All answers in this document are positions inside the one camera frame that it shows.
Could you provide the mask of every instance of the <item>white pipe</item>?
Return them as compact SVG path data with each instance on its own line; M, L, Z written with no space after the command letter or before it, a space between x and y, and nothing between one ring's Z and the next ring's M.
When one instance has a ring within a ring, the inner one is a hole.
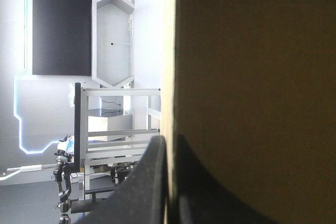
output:
M44 170L47 168L51 168L56 166L56 164L50 164L50 165L27 165L27 166L21 166L21 167L15 167L15 168L8 168L7 171L15 171L11 174L8 174L7 176L0 177L0 181L4 181L6 179L9 179L10 177L13 177L19 173L28 173L28 172L35 172L38 170Z
M10 177L13 177L13 176L15 176L16 174L19 174L20 172L21 172L20 170L17 170L16 172L13 172L13 173L11 173L11 174L8 174L8 175L5 176L5 177L0 177L0 181L6 180L6 179L8 179L8 178L10 178Z

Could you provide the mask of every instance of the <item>white metal frame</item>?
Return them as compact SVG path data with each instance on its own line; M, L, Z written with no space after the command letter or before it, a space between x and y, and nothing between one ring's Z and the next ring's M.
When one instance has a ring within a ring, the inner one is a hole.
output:
M128 131L103 131L103 132L88 132L88 110L89 97L112 97L112 96L145 96L147 97L147 113L146 113L146 128L140 130ZM159 134L159 129L152 129L152 116L161 119L161 112L151 108L151 96L160 96L159 89L118 89L118 88L103 88L103 89L82 89L81 90L81 106L80 106L80 160L81 167L84 167L84 190L90 189L90 166L113 164L122 162L139 161L146 147L133 147L133 145L148 144L147 141L113 141L89 143L89 137L93 136L113 136L123 135L133 136L137 134ZM130 146L128 148L118 148L118 146ZM89 195L83 193L83 199L89 198Z

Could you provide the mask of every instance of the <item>wire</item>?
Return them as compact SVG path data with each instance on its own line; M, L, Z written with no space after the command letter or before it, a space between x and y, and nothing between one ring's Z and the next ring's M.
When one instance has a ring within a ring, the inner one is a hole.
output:
M120 113L121 111L119 110L119 111L114 111L114 112L112 112L112 111L108 111L108 112L105 112L105 113L102 113L102 115L105 115L105 114L107 114L107 113Z
M104 101L104 100L101 100L102 102L105 102L105 103L114 103L114 104L116 104L116 105L119 105L119 106L121 106L121 104L120 103L116 103L116 102L107 102L107 101Z
M90 174L85 174L85 176L89 176L89 175L92 175L92 174L97 174L97 173L90 173Z

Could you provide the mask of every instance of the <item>metal bar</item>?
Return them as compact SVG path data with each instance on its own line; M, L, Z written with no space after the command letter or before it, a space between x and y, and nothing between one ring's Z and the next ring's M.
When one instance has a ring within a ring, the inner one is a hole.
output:
M91 189L85 191L85 194L99 194L99 193L106 193L108 191L115 191L118 188L118 186L114 187L106 187L106 188L99 188L99 189Z
M85 158L88 143L88 109L89 98L81 97L80 105L80 158Z
M84 181L84 190L83 190L84 199L90 199L91 198L91 195L89 195L89 196L85 195L85 191L90 190L90 175L89 174L90 174L90 165L85 162L84 178L83 178L83 181Z
M103 158L143 154L146 148L125 148L109 151L92 151L86 154L86 158Z
M131 157L111 157L98 160L85 160L85 162L91 166L93 165L108 165L115 163L124 163L124 162L135 162L141 159L142 155L131 156Z
M152 107L152 97L149 95L147 97L147 113L146 113L146 128L147 130L150 130L152 128L152 117L149 115L149 108Z
M160 91L160 89L121 89L121 88L98 88L98 89L83 89L83 91L118 91L118 90L129 90L129 91Z
M160 111L149 108L148 109L148 114L157 118L157 119L159 119L159 120L161 120L161 112Z
M125 146L130 146L131 148L136 148L133 146L133 144L125 144ZM97 148L89 148L89 152L94 152L94 151L107 151L107 150L115 150L115 148L118 146L105 146L105 147L97 147Z
M75 137L75 149L74 149L74 166L73 171L79 172L80 168L80 112L81 112L81 84L75 83L75 123L74 123L74 137Z
M88 136L119 136L119 135L137 135L137 134L155 134L158 133L158 129L151 130L129 130L129 131L93 131L89 132Z
M100 147L110 147L110 146L121 146L121 145L134 145L134 144L148 144L149 140L146 141L113 141L113 142L103 142L103 143L89 143L89 149L100 148Z
M160 96L160 90L134 90L134 89L100 89L100 90L85 90L82 91L82 95L88 97L121 97L124 95L129 96L149 96L158 95Z

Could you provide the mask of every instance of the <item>metal rack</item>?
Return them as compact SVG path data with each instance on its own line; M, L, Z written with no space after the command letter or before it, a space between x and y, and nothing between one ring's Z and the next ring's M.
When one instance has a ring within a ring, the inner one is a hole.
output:
M147 97L146 107L146 128L127 131L100 131L88 132L88 110L89 97L112 97L112 96L145 96ZM84 190L83 199L89 197L85 191L90 190L90 166L134 162L140 160L146 147L133 147L133 145L148 144L147 141L111 141L90 143L89 137L95 136L133 136L137 134L159 134L159 129L152 129L152 117L161 119L161 112L151 108L151 97L160 96L160 89L83 89L80 83L75 84L75 163L74 170L79 172L84 168Z

